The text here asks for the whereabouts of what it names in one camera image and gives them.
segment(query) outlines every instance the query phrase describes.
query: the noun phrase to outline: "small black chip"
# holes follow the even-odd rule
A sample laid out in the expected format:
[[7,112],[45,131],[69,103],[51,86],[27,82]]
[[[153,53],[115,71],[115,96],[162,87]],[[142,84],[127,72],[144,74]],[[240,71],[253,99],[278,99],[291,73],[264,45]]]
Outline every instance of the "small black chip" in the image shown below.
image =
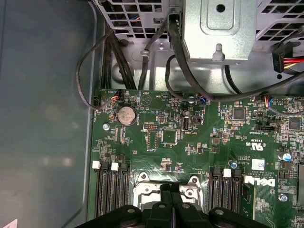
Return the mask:
[[279,172],[279,179],[284,179],[284,172]]
[[171,166],[170,165],[166,165],[165,166],[165,170],[169,172],[171,170]]
[[245,110],[243,108],[233,109],[233,119],[234,120],[244,120],[245,119]]
[[218,146],[212,146],[211,151],[214,152],[214,153],[218,153],[219,152],[219,147]]
[[289,129],[290,130],[301,130],[301,118],[289,118]]

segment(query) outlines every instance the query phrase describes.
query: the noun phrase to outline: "gray plastic panel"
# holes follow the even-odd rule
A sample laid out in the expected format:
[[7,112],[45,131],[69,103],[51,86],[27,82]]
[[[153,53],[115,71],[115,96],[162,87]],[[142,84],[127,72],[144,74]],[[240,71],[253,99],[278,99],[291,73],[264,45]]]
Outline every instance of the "gray plastic panel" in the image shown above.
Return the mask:
[[[95,28],[85,1],[0,0],[0,228],[86,221],[91,115],[75,68]],[[86,95],[91,69],[90,57]]]

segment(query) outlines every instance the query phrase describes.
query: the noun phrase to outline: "black cable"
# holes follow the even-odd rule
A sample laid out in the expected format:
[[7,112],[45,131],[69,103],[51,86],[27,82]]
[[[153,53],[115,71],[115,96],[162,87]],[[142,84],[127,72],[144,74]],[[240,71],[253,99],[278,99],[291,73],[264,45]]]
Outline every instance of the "black cable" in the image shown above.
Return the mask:
[[120,56],[118,55],[118,52],[116,51],[115,35],[114,34],[111,35],[111,39],[109,39],[109,41],[110,41],[110,44],[111,44],[111,49],[112,49],[112,51],[115,55],[116,61],[117,61],[119,71],[122,75],[124,86],[125,86],[126,89],[131,89],[130,81],[129,81],[129,78],[127,77],[127,74],[125,72],[122,60],[120,59]]
[[198,83],[198,81],[195,79],[195,77],[193,76],[193,74],[191,73],[189,66],[187,64],[187,60],[185,57],[185,54],[183,52],[183,48],[181,45],[181,39],[180,39],[180,35],[178,32],[178,26],[176,21],[171,21],[170,22],[170,38],[172,41],[172,45],[173,45],[173,50],[176,56],[176,59],[179,63],[179,66],[185,76],[185,78],[187,79],[187,81],[189,82],[189,84],[201,95],[203,95],[205,98],[207,98],[210,101],[218,101],[218,102],[228,102],[228,101],[236,101],[236,100],[241,100],[244,98],[248,98],[248,97],[252,97],[252,96],[256,96],[256,95],[260,95],[261,93],[266,93],[269,91],[273,91],[276,89],[279,89],[295,80],[298,80],[299,78],[304,76],[304,71],[299,72],[297,74],[295,74],[294,76],[281,81],[279,83],[267,86],[265,88],[261,88],[258,90],[254,90],[251,92],[246,92],[243,94],[234,94],[234,95],[223,95],[223,96],[214,96],[214,95],[210,95],[209,93],[207,93]]
[[82,87],[80,84],[80,67],[82,65],[82,63],[84,62],[84,60],[93,52],[95,51],[97,48],[99,48],[99,46],[105,41],[105,39],[108,38],[109,35],[111,35],[113,33],[113,30],[110,29],[78,62],[77,67],[76,67],[76,85],[77,85],[77,90],[78,93],[81,97],[81,99],[83,100],[83,102],[85,103],[85,105],[89,108],[92,108],[94,110],[101,110],[103,108],[105,108],[106,106],[108,106],[108,104],[110,104],[112,102],[111,99],[107,100],[106,102],[104,102],[104,104],[100,107],[96,107],[91,105],[85,98],[84,93],[82,91]]
[[233,89],[233,91],[236,92],[237,94],[241,94],[242,92],[237,88],[236,84],[234,84],[232,80],[229,65],[225,65],[225,75],[231,89]]
[[108,52],[107,52],[107,62],[106,62],[106,71],[105,71],[105,86],[108,89],[112,88],[112,82],[111,82],[111,77],[112,77],[112,54],[111,54],[111,45],[110,41],[106,41],[108,43]]
[[169,84],[169,76],[170,76],[170,63],[171,61],[175,58],[175,55],[170,56],[167,60],[167,64],[166,64],[166,72],[165,72],[165,81],[166,81],[166,87],[169,91],[170,94],[172,94],[175,98],[178,98],[179,100],[182,101],[200,101],[200,98],[184,98],[180,95],[178,95],[176,92],[174,92],[174,90],[171,88],[170,84]]
[[[164,21],[163,25],[160,27],[160,29],[152,36],[152,38],[149,40],[148,44],[144,48],[145,50],[149,51],[152,44],[161,37],[161,35],[167,30],[167,21]],[[148,72],[148,63],[149,63],[149,57],[143,56],[142,57],[142,73],[139,78],[139,83],[138,83],[138,89],[142,90],[144,86],[144,82],[147,77],[147,72]]]
[[277,115],[287,116],[287,117],[293,117],[293,116],[303,115],[304,114],[304,111],[300,111],[300,112],[297,112],[297,113],[282,113],[282,112],[279,112],[276,109],[273,109],[272,107],[268,107],[267,109],[270,110],[271,112],[277,114]]
[[109,39],[110,39],[112,50],[114,52],[114,55],[115,55],[115,58],[117,60],[118,66],[119,65],[122,66],[122,68],[119,67],[121,74],[123,75],[123,72],[125,72],[124,74],[127,78],[128,83],[130,84],[130,89],[136,89],[136,85],[135,85],[134,79],[132,77],[130,66],[129,66],[129,64],[128,64],[125,56],[124,56],[123,51],[120,48],[117,37],[115,36],[115,34],[112,34],[109,37]]

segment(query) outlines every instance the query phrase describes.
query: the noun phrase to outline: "integrated circuit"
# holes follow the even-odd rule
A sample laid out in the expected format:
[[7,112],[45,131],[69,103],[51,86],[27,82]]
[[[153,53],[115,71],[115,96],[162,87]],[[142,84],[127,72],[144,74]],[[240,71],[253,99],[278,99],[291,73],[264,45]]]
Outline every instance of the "integrated circuit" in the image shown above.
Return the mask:
[[175,145],[177,143],[176,131],[164,130],[162,132],[161,142],[162,144]]
[[234,120],[244,120],[245,119],[245,110],[243,108],[234,108],[233,109],[233,119]]
[[302,125],[302,119],[301,118],[289,118],[289,129],[290,130],[296,130],[299,131],[301,130],[301,125]]

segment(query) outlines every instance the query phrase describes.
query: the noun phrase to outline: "screw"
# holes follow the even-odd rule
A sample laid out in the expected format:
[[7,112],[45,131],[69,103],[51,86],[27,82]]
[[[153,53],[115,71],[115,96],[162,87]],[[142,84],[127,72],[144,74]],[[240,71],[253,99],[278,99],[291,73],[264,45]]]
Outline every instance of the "screw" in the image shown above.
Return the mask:
[[185,208],[185,209],[188,209],[188,208],[190,208],[190,205],[189,205],[189,204],[184,203],[184,204],[182,205],[182,207],[183,207],[183,208]]
[[109,125],[108,123],[104,123],[103,129],[104,129],[105,131],[109,131],[109,130],[110,130],[110,125]]
[[224,212],[222,210],[219,210],[219,209],[215,210],[215,213],[218,214],[218,215],[223,215],[224,214]]
[[279,200],[281,202],[286,202],[288,200],[288,197],[285,194],[280,194],[279,195]]
[[193,190],[192,189],[187,189],[186,193],[188,196],[192,196]]
[[189,96],[188,97],[189,99],[194,99],[194,96]]
[[163,50],[164,47],[165,47],[165,45],[163,43],[160,43],[160,45],[159,45],[160,50]]

